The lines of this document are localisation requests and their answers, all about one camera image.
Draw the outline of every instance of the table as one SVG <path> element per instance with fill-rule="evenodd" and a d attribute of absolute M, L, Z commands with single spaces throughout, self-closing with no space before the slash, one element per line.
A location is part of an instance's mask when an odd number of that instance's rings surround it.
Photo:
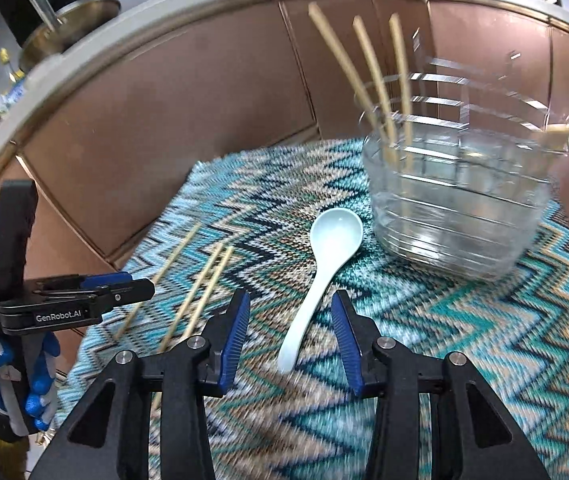
<path fill-rule="evenodd" d="M 250 290 L 251 319 L 236 384 L 206 402 L 218 479 L 359 479 L 367 461 L 375 400 L 348 390 L 329 299 L 346 288 L 360 314 L 415 352 L 465 352 L 523 428 L 552 478 L 569 478 L 569 227 L 551 200 L 533 248 L 496 283 L 468 282 L 389 256 L 372 234 L 362 140 L 266 148 L 197 163 L 125 269 L 152 277 L 194 221 L 204 227 L 158 284 L 120 342 L 126 308 L 88 329 L 60 391 L 56 420 L 117 351 L 152 353 L 215 244 L 236 247 L 208 304 Z M 294 372 L 276 370 L 289 323 L 315 271 L 308 231 L 324 209 L 342 206 L 365 226 L 360 250 L 341 269 L 313 319 Z M 186 321 L 178 327 L 180 335 Z M 421 477 L 430 468 L 424 416 Z M 150 476 L 159 478 L 153 414 Z"/>

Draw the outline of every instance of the metal screw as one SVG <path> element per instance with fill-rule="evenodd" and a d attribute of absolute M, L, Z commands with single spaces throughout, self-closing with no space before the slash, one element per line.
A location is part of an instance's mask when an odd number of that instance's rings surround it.
<path fill-rule="evenodd" d="M 389 350 L 396 346 L 396 340 L 392 337 L 379 337 L 376 342 L 380 348 L 384 348 L 385 350 Z"/>
<path fill-rule="evenodd" d="M 116 354 L 116 363 L 119 365 L 126 365 L 133 359 L 133 352 L 129 350 L 121 350 Z"/>
<path fill-rule="evenodd" d="M 206 343 L 206 339 L 201 335 L 194 335 L 186 340 L 186 345 L 193 350 L 202 348 L 204 343 Z"/>
<path fill-rule="evenodd" d="M 456 366 L 462 366 L 467 362 L 467 356 L 460 352 L 452 352 L 449 355 L 449 360 Z"/>

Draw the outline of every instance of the clear glass container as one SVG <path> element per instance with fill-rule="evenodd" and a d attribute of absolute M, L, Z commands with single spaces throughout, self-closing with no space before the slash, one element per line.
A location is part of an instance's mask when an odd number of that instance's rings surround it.
<path fill-rule="evenodd" d="M 376 237 L 410 260 L 500 278 L 535 236 L 549 199 L 549 153 L 484 130 L 421 123 L 412 130 L 410 143 L 386 146 L 377 132 L 365 140 Z"/>

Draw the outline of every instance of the wooden chopstick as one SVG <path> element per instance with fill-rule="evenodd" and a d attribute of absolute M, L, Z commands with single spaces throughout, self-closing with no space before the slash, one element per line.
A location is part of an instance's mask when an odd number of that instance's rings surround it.
<path fill-rule="evenodd" d="M 215 247 L 212 255 L 209 257 L 209 260 L 207 260 L 207 263 L 204 265 L 202 272 L 200 272 L 200 275 L 197 277 L 197 280 L 194 282 L 194 285 L 191 287 L 191 290 L 186 295 L 186 298 L 184 298 L 184 301 L 180 305 L 180 308 L 178 308 L 178 311 L 176 312 L 176 315 L 173 318 L 173 322 L 171 322 L 171 325 L 169 326 L 167 333 L 165 334 L 164 338 L 162 339 L 162 342 L 160 343 L 160 345 L 158 346 L 158 353 L 164 352 L 167 349 L 168 343 L 169 343 L 169 341 L 171 341 L 171 337 L 173 336 L 173 333 L 176 331 L 176 327 L 178 326 L 178 323 L 180 322 L 180 320 L 184 316 L 184 313 L 186 312 L 186 310 L 189 308 L 189 305 L 191 304 L 194 297 L 196 296 L 198 289 L 200 288 L 200 285 L 202 285 L 202 282 L 206 278 L 207 274 L 209 274 L 209 271 L 213 267 L 213 264 L 215 264 L 215 261 L 218 259 L 218 255 L 222 251 L 222 247 L 223 247 L 222 242 L 220 242 Z"/>
<path fill-rule="evenodd" d="M 178 344 L 182 343 L 185 339 L 191 337 L 191 334 L 193 333 L 194 328 L 198 323 L 198 319 L 200 318 L 200 314 L 202 314 L 204 307 L 209 301 L 209 297 L 211 296 L 213 289 L 215 288 L 215 285 L 218 283 L 218 279 L 220 278 L 220 275 L 222 274 L 224 268 L 227 266 L 227 263 L 229 262 L 229 259 L 231 258 L 232 254 L 233 254 L 233 246 L 229 246 L 225 251 L 224 255 L 222 256 L 220 264 L 213 271 L 213 276 L 211 277 L 211 280 L 209 281 L 207 288 L 204 290 L 204 294 L 202 295 L 202 298 L 200 298 L 200 301 L 198 302 L 196 309 L 194 310 L 194 313 L 191 315 L 191 320 L 189 320 L 189 325 L 187 325 L 186 329 L 184 329 L 184 333 L 180 338 Z M 161 402 L 162 402 L 162 392 L 158 392 L 153 397 L 153 402 L 151 404 L 151 413 L 153 413 L 160 407 Z"/>
<path fill-rule="evenodd" d="M 388 164 L 392 164 L 394 169 L 397 169 L 398 153 L 395 148 L 390 148 L 390 146 L 395 146 L 398 142 L 398 134 L 396 133 L 396 127 L 391 118 L 391 105 L 389 104 L 389 94 L 387 93 L 387 88 L 385 82 L 383 81 L 383 72 L 380 70 L 380 64 L 378 63 L 378 58 L 375 55 L 375 50 L 367 34 L 367 28 L 365 23 L 360 16 L 354 18 L 354 30 L 356 31 L 356 36 L 360 42 L 360 47 L 362 47 L 363 54 L 365 54 L 365 59 L 367 60 L 367 65 L 369 65 L 369 72 L 371 72 L 371 77 L 373 78 L 373 83 L 375 85 L 376 92 L 378 92 L 378 99 L 380 100 L 380 106 L 383 108 L 383 113 L 385 114 L 385 128 L 386 128 L 386 139 L 383 139 L 383 156 Z"/>
<path fill-rule="evenodd" d="M 367 89 L 365 88 L 362 79 L 360 79 L 360 76 L 358 75 L 356 67 L 351 61 L 349 54 L 347 54 L 347 51 L 345 50 L 343 44 L 340 43 L 340 40 L 338 40 L 335 31 L 327 20 L 327 17 L 321 11 L 321 8 L 316 2 L 311 2 L 309 4 L 309 17 L 318 29 L 322 38 L 325 40 L 325 43 L 327 43 L 328 48 L 335 56 L 336 61 L 338 61 L 338 64 L 342 69 L 342 72 L 345 73 L 347 79 L 349 80 L 349 83 L 351 83 L 351 86 L 354 89 L 354 92 L 356 93 L 356 96 L 358 97 L 362 108 L 365 110 L 365 115 L 367 116 L 367 120 L 369 120 L 371 127 L 374 130 L 379 130 L 380 126 L 375 118 L 373 103 L 369 98 Z"/>
<path fill-rule="evenodd" d="M 409 66 L 407 63 L 407 52 L 404 47 L 404 39 L 402 36 L 401 18 L 397 12 L 391 15 L 389 19 L 389 30 L 391 30 L 391 39 L 393 41 L 393 49 L 396 54 L 396 65 L 398 68 L 398 76 L 401 82 L 401 107 L 402 114 L 406 116 L 412 115 L 411 111 L 411 86 L 409 86 L 409 79 L 407 74 Z M 405 147 L 413 143 L 413 129 L 411 121 L 404 121 L 404 140 Z M 413 169 L 413 154 L 406 153 L 407 166 L 409 173 Z"/>
<path fill-rule="evenodd" d="M 167 261 L 164 262 L 162 268 L 156 273 L 156 275 L 151 280 L 153 282 L 153 285 L 158 285 L 158 282 L 162 279 L 162 276 L 164 276 L 165 272 L 167 272 L 167 269 L 178 257 L 178 254 L 180 254 L 184 249 L 184 247 L 189 243 L 189 240 L 191 240 L 191 238 L 194 237 L 194 235 L 197 233 L 200 227 L 202 227 L 202 224 L 200 224 L 200 222 L 196 222 L 196 224 L 191 228 L 191 231 L 189 231 L 186 234 L 186 236 L 183 238 L 180 244 L 178 244 L 178 247 L 174 249 L 174 251 L 167 258 Z M 129 325 L 131 324 L 133 318 L 135 318 L 136 314 L 138 314 L 138 311 L 143 303 L 144 301 L 140 301 L 135 305 L 133 305 L 133 309 L 127 315 L 126 319 L 124 320 L 124 323 L 120 327 L 120 330 L 118 330 L 118 332 L 116 333 L 116 336 L 114 336 L 116 341 L 118 341 L 122 337 L 124 332 L 126 332 L 126 330 L 129 328 Z"/>

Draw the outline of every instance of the spoon handle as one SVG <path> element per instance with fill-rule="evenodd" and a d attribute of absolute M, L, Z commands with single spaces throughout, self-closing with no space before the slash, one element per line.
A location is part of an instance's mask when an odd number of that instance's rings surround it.
<path fill-rule="evenodd" d="M 282 346 L 280 346 L 280 352 L 278 353 L 278 371 L 280 373 L 288 373 L 293 370 L 295 366 L 296 359 L 298 358 L 298 351 L 300 350 L 300 344 L 303 342 L 303 337 L 305 337 L 305 332 L 314 312 L 316 312 L 316 307 L 324 291 L 331 282 L 333 274 L 318 273 L 316 272 L 316 277 L 311 283 L 311 288 L 298 309 L 298 313 L 293 318 L 293 322 L 287 331 L 287 335 L 284 336 L 284 341 Z"/>

